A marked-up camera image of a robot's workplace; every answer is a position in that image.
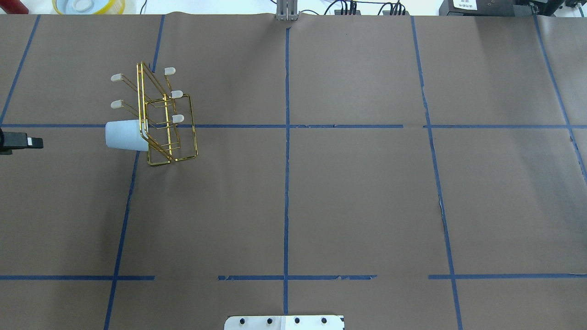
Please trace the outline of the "yellow bowl with blue plate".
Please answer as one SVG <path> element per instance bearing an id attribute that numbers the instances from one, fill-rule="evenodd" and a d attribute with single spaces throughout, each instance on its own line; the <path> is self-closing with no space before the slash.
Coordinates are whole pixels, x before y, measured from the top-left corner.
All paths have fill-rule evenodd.
<path id="1" fill-rule="evenodd" d="M 125 0 L 53 0 L 60 15 L 118 15 L 124 12 Z"/>

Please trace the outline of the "aluminium frame post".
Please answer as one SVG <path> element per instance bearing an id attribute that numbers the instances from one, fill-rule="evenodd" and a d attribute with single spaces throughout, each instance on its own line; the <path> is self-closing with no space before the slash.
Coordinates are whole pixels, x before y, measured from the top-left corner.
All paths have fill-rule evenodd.
<path id="1" fill-rule="evenodd" d="M 299 19 L 297 0 L 273 0 L 276 4 L 277 21 L 297 21 Z"/>

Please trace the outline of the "black computer box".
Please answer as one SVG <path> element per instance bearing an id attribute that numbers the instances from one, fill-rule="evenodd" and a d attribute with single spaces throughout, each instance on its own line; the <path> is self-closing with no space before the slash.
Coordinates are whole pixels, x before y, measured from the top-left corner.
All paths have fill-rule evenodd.
<path id="1" fill-rule="evenodd" d="M 438 9 L 440 16 L 471 17 L 527 17 L 535 14 L 528 5 L 515 0 L 443 0 Z"/>

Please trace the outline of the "red bottle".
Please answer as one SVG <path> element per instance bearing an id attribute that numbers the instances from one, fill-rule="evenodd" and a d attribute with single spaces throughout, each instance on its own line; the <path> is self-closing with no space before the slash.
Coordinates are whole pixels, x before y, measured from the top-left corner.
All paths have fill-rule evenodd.
<path id="1" fill-rule="evenodd" d="M 0 0 L 0 8 L 6 14 L 29 14 L 29 9 L 21 0 Z"/>

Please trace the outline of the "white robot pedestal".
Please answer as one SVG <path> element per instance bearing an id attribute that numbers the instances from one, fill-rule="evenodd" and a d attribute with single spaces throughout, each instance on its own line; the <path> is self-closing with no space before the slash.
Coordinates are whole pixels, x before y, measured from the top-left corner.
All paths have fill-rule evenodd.
<path id="1" fill-rule="evenodd" d="M 228 317 L 225 330 L 344 330 L 339 315 L 249 315 Z"/>

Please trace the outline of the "light blue plastic cup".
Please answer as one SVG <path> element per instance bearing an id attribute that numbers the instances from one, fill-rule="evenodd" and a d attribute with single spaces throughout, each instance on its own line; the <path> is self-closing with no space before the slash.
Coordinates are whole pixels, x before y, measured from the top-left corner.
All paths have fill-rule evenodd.
<path id="1" fill-rule="evenodd" d="M 147 152 L 149 145 L 140 133 L 140 121 L 110 121 L 105 124 L 105 144 L 112 149 Z"/>

